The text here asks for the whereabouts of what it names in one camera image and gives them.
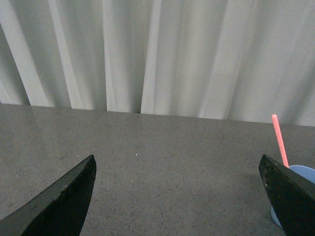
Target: plastic cup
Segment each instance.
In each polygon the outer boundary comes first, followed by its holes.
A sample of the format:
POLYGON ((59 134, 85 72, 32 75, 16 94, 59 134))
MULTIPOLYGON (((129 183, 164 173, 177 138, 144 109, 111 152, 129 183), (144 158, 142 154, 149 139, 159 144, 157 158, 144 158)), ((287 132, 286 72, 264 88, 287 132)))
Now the plastic cup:
MULTIPOLYGON (((290 166, 290 169, 293 170, 295 173, 298 173, 302 177, 308 179, 309 181, 315 183, 315 170, 307 167, 307 166, 300 166, 300 165, 292 165, 290 166)), ((281 227, 281 224, 276 216, 276 213, 271 207, 271 217, 274 219, 274 221, 281 227)))

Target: drinking straw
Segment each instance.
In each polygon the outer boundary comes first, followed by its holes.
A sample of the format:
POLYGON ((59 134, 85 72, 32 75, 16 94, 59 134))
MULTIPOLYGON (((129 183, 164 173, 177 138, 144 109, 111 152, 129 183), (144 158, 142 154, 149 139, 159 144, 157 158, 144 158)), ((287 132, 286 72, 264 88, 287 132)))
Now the drinking straw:
POLYGON ((277 117, 276 114, 273 114, 271 117, 272 117, 272 122, 274 124, 276 136, 277 136, 278 145, 279 145, 279 148, 280 148, 280 153, 281 153, 283 165, 289 168, 289 163, 287 161, 287 157, 286 157, 286 153, 285 153, 285 149, 284 149, 284 141, 282 139, 278 117, 277 117))

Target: speckled table surface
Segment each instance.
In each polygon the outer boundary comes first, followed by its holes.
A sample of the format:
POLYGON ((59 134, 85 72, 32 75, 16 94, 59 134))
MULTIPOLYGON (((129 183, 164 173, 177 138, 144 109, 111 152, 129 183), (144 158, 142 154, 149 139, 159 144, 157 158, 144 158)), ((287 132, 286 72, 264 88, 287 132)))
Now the speckled table surface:
MULTIPOLYGON (((315 168, 315 127, 282 125, 315 168)), ((0 104, 0 219, 94 154, 82 236, 284 236, 258 172, 272 124, 0 104)))

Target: curtain fold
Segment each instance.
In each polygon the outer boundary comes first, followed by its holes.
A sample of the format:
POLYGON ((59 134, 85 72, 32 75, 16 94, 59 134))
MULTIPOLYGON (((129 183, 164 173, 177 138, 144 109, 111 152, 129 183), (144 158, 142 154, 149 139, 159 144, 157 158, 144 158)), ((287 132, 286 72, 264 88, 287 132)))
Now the curtain fold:
POLYGON ((1 0, 0 102, 315 126, 315 0, 1 0))

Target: white curtain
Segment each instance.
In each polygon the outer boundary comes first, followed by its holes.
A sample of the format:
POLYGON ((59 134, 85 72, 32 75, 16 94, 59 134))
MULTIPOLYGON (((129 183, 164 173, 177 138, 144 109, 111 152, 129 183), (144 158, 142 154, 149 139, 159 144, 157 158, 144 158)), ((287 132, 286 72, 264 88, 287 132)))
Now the white curtain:
POLYGON ((0 0, 0 102, 315 126, 315 0, 0 0))

